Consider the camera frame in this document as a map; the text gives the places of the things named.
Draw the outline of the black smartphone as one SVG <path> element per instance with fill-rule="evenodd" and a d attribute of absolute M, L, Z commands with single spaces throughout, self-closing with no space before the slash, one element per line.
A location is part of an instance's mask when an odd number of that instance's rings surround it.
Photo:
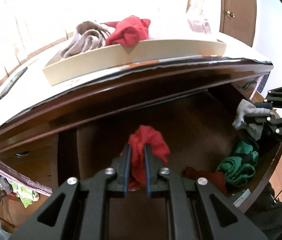
<path fill-rule="evenodd" d="M 0 100 L 4 98 L 12 89 L 12 87 L 15 85 L 15 83 L 20 79 L 20 77 L 28 70 L 28 67 L 23 68 L 21 71 L 19 71 L 5 86 L 5 88 L 2 90 L 0 94 Z"/>

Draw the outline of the brass door knob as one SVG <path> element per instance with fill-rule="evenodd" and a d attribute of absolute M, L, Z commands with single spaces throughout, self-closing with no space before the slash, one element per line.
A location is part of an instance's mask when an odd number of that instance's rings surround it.
<path fill-rule="evenodd" d="M 228 17 L 230 17 L 230 18 L 234 18 L 235 17 L 235 14 L 234 14 L 234 12 L 231 12 L 231 11 L 226 11 L 226 15 L 228 16 Z"/>

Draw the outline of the pale pink underwear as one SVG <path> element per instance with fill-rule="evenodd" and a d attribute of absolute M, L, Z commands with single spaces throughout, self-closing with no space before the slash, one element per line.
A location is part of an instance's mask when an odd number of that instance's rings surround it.
<path fill-rule="evenodd" d="M 192 20 L 188 19 L 190 29 L 196 33 L 211 33 L 209 22 L 206 19 L 203 20 Z"/>

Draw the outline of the green underwear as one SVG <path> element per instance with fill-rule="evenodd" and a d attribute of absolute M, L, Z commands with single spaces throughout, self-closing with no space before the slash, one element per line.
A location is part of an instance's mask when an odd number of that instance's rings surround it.
<path fill-rule="evenodd" d="M 241 187 L 254 177 L 258 159 L 259 154 L 253 146 L 241 141 L 234 152 L 221 161 L 217 172 L 223 173 L 228 184 Z"/>

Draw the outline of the grey white underwear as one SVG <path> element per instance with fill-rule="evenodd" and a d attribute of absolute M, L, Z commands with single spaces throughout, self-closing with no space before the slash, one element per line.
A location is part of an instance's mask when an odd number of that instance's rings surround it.
<path fill-rule="evenodd" d="M 263 121 L 270 120 L 274 114 L 270 109 L 258 108 L 247 100 L 242 99 L 236 110 L 236 117 L 232 126 L 236 130 L 245 129 L 254 140 L 262 135 Z"/>

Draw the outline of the brown wooden door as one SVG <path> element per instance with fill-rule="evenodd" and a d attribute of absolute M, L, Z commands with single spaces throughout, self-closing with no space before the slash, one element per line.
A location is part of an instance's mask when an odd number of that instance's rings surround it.
<path fill-rule="evenodd" d="M 226 11 L 234 12 L 230 18 Z M 257 0 L 221 0 L 220 32 L 253 46 L 257 18 Z"/>

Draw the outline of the dark red underwear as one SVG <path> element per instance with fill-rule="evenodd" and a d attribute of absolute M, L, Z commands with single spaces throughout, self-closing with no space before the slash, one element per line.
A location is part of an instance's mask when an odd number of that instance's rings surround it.
<path fill-rule="evenodd" d="M 129 16 L 119 22 L 106 22 L 106 26 L 114 28 L 114 32 L 106 38 L 106 46 L 120 44 L 124 47 L 133 47 L 139 41 L 149 38 L 151 21 L 137 16 Z"/>

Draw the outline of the beige dotted underwear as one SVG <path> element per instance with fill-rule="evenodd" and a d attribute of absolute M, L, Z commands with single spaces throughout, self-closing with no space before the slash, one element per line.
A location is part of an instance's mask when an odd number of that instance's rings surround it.
<path fill-rule="evenodd" d="M 114 28 L 96 21 L 85 21 L 76 26 L 70 44 L 60 51 L 63 59 L 105 46 Z"/>

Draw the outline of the dark red cloth in drawer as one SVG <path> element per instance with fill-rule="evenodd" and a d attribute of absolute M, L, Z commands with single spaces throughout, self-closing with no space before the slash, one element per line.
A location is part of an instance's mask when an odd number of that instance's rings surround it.
<path fill-rule="evenodd" d="M 226 194 L 226 180 L 225 176 L 222 172 L 210 172 L 203 170 L 196 170 L 193 167 L 186 167 L 181 175 L 184 178 L 188 178 L 191 180 L 197 180 L 199 178 L 206 178 L 210 183 L 212 183 L 220 192 Z"/>

